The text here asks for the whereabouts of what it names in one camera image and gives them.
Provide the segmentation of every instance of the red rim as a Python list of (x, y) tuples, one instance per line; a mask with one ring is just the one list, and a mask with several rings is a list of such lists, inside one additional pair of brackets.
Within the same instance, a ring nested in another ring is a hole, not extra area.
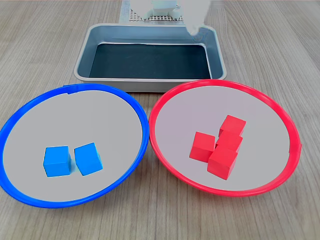
[[(198, 88), (198, 87), (204, 87), (204, 86), (221, 86), (221, 87), (228, 87), (232, 89), (237, 89), (240, 91), (243, 91), (245, 93), (248, 93), (255, 98), (261, 100), (265, 104), (267, 104), (270, 108), (272, 108), (278, 116), (283, 121), (288, 133), (289, 133), (289, 158), (288, 162), (284, 168), (284, 170), (281, 172), (281, 174), (276, 177), (271, 182), (267, 183), (266, 185), (263, 185), (258, 188), (250, 189), (250, 190), (244, 190), (244, 191), (229, 191), (229, 190), (221, 190), (216, 188), (211, 188), (208, 186), (204, 186), (202, 184), (199, 184), (195, 181), (192, 181), (191, 179), (187, 178), (186, 176), (182, 175), (180, 172), (178, 172), (174, 167), (170, 165), (170, 163), (165, 159), (165, 157), (162, 155), (157, 140), (156, 140), (156, 133), (155, 133), (155, 126), (157, 117), (159, 115), (160, 110), (162, 107), (174, 96), (178, 95), (179, 93), (182, 93), (186, 90)], [(300, 141), (298, 130), (295, 126), (295, 123), (290, 118), (290, 116), (286, 113), (286, 111), (274, 100), (272, 100), (270, 97), (265, 95), (264, 93), (251, 88), (249, 86), (242, 85), (240, 83), (226, 81), (226, 80), (216, 80), (216, 79), (208, 79), (208, 80), (197, 80), (192, 82), (183, 83), (181, 85), (178, 85), (168, 92), (166, 92), (154, 105), (150, 117), (149, 117), (149, 125), (150, 125), (150, 143), (151, 146), (156, 154), (156, 156), (159, 158), (159, 160), (162, 162), (162, 164), (177, 178), (184, 181), (185, 183), (200, 189), (202, 191), (221, 195), (221, 196), (228, 196), (228, 197), (249, 197), (249, 196), (255, 196), (259, 194), (263, 194), (266, 192), (269, 192), (277, 187), (279, 187), (281, 184), (283, 184), (295, 171), (296, 167), (299, 163), (299, 158), (301, 155), (301, 148), (302, 144)]]

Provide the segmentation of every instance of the plate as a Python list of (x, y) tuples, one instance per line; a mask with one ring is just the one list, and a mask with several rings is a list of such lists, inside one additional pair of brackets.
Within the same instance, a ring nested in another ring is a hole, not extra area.
[[(227, 115), (246, 121), (234, 169), (224, 180), (189, 158), (196, 132), (218, 138)], [(267, 95), (226, 80), (199, 80), (166, 92), (149, 117), (150, 143), (164, 166), (208, 193), (246, 197), (284, 183), (295, 171), (302, 144), (290, 116)]]
[[(94, 200), (139, 165), (149, 141), (146, 113), (129, 94), (102, 84), (66, 85), (31, 100), (0, 132), (0, 185), (13, 198), (42, 208)], [(95, 143), (103, 169), (82, 176), (74, 149)], [(68, 146), (72, 173), (47, 177), (47, 147)]]

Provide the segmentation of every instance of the blue rim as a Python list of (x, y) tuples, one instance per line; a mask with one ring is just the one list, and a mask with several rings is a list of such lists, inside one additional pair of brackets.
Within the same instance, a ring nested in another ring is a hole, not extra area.
[[(131, 107), (135, 110), (137, 113), (142, 127), (142, 142), (139, 149), (139, 152), (137, 154), (137, 157), (135, 158), (133, 164), (128, 169), (124, 175), (122, 175), (117, 181), (115, 181), (113, 184), (108, 186), (107, 188), (93, 194), (90, 196), (87, 196), (85, 198), (72, 200), (72, 201), (63, 201), (63, 202), (54, 202), (54, 201), (43, 201), (36, 198), (29, 197), (19, 190), (17, 190), (10, 182), (10, 180), (7, 177), (7, 174), (5, 172), (4, 168), (4, 149), (5, 144), (8, 139), (8, 136), (11, 132), (11, 130), (14, 128), (15, 124), (19, 121), (19, 119), (30, 109), (35, 107), (36, 105), (44, 102), (47, 99), (50, 99), (54, 96), (61, 95), (61, 94), (73, 94), (77, 92), (83, 92), (83, 91), (104, 91), (111, 94), (114, 94), (123, 100), (125, 100)], [(23, 107), (21, 107), (18, 111), (16, 111), (9, 120), (5, 123), (2, 130), (0, 131), (0, 185), (3, 188), (4, 191), (6, 191), (10, 196), (15, 198), (16, 200), (34, 206), (39, 208), (49, 208), (49, 209), (57, 209), (57, 208), (66, 208), (66, 207), (72, 207), (80, 204), (87, 203), (89, 201), (92, 201), (94, 199), (97, 199), (101, 197), (102, 195), (107, 194), (108, 192), (115, 189), (117, 186), (119, 186), (129, 175), (136, 169), (136, 167), (139, 165), (140, 161), (142, 160), (144, 154), (146, 153), (148, 142), (149, 142), (149, 123), (147, 115), (142, 108), (142, 106), (128, 93), (119, 90), (115, 87), (102, 85), (102, 84), (92, 84), (92, 83), (79, 83), (79, 84), (73, 84), (73, 85), (65, 85), (63, 87), (56, 88), (54, 90), (48, 91), (35, 99), (31, 100), (27, 104), (25, 104)]]

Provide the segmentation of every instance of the red cube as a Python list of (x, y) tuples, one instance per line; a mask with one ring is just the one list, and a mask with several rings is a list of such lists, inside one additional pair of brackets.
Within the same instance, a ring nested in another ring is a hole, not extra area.
[(227, 180), (234, 169), (237, 156), (235, 151), (219, 145), (209, 157), (207, 171)]
[(228, 132), (232, 132), (238, 136), (241, 136), (241, 134), (244, 131), (245, 125), (246, 125), (246, 121), (241, 120), (240, 118), (228, 115), (226, 116), (222, 126), (220, 127), (219, 137), (224, 130)]
[(221, 133), (218, 141), (216, 141), (215, 147), (222, 146), (237, 153), (239, 151), (242, 140), (243, 138), (241, 136), (238, 136), (230, 131), (224, 130)]
[(196, 132), (189, 158), (207, 163), (215, 150), (216, 138), (202, 132)]

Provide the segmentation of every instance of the plate rim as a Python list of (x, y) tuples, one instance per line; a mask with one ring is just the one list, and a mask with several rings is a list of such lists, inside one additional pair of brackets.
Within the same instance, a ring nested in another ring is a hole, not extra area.
[[(137, 116), (139, 117), (141, 128), (142, 128), (142, 139), (139, 152), (130, 166), (130, 168), (114, 183), (107, 186), (103, 190), (96, 192), (90, 196), (86, 196), (76, 200), (70, 201), (46, 201), (46, 200), (39, 200), (33, 197), (30, 197), (22, 192), (20, 192), (16, 187), (10, 182), (4, 167), (4, 149), (7, 142), (7, 139), (16, 125), (16, 123), (26, 114), (29, 110), (33, 107), (37, 106), (38, 104), (48, 100), (52, 97), (61, 95), (61, 94), (74, 94), (77, 92), (84, 92), (84, 91), (103, 91), (110, 94), (114, 94), (117, 97), (125, 100), (136, 112)], [(139, 165), (140, 161), (142, 160), (143, 156), (146, 153), (148, 143), (150, 137), (150, 128), (148, 123), (148, 117), (146, 112), (144, 111), (143, 107), (138, 103), (136, 99), (134, 99), (128, 93), (117, 89), (112, 86), (98, 84), (98, 83), (76, 83), (71, 85), (64, 85), (62, 87), (55, 88), (53, 90), (47, 91), (36, 98), (32, 99), (25, 105), (23, 105), (20, 109), (18, 109), (3, 125), (0, 131), (0, 186), (2, 189), (9, 194), (14, 199), (38, 208), (47, 208), (47, 209), (58, 209), (58, 208), (67, 208), (73, 207), (77, 205), (81, 205), (90, 201), (93, 201), (108, 192), (112, 191), (116, 187), (118, 187), (129, 175), (136, 169)]]
[[(162, 107), (174, 96), (190, 90), (194, 88), (199, 87), (207, 87), (207, 86), (217, 86), (217, 87), (227, 87), (232, 88), (236, 90), (240, 90), (242, 92), (245, 92), (247, 94), (252, 95), (253, 97), (259, 99), (263, 103), (267, 104), (270, 108), (272, 108), (277, 115), (281, 118), (283, 121), (288, 134), (289, 134), (289, 157), (287, 164), (283, 171), (272, 181), (269, 183), (249, 189), (249, 190), (241, 190), (241, 191), (234, 191), (234, 190), (222, 190), (217, 188), (212, 188), (205, 186), (203, 184), (199, 184), (188, 177), (184, 176), (182, 173), (177, 171), (163, 156), (163, 154), (160, 151), (160, 148), (158, 146), (157, 140), (156, 140), (156, 133), (155, 133), (155, 127), (157, 122), (157, 117), (159, 115), (159, 112), (161, 111)], [(150, 117), (149, 117), (149, 129), (150, 129), (150, 144), (153, 148), (153, 151), (155, 152), (155, 155), (158, 157), (158, 159), (162, 162), (162, 164), (178, 179), (182, 180), (183, 182), (187, 183), (188, 185), (195, 187), (199, 190), (202, 190), (207, 193), (216, 194), (220, 196), (225, 197), (250, 197), (250, 196), (256, 196), (260, 194), (264, 194), (266, 192), (269, 192), (280, 185), (282, 185), (286, 180), (290, 178), (290, 176), (294, 173), (295, 169), (298, 166), (299, 159), (301, 156), (301, 150), (302, 150), (302, 144), (299, 136), (299, 132), (295, 126), (295, 123), (290, 118), (289, 114), (273, 99), (271, 99), (266, 94), (252, 88), (246, 85), (243, 85), (241, 83), (228, 81), (228, 80), (219, 80), (219, 79), (202, 79), (202, 80), (196, 80), (191, 82), (186, 82), (183, 84), (180, 84), (171, 90), (167, 91), (164, 95), (162, 95), (159, 100), (155, 103), (154, 107), (151, 110)]]

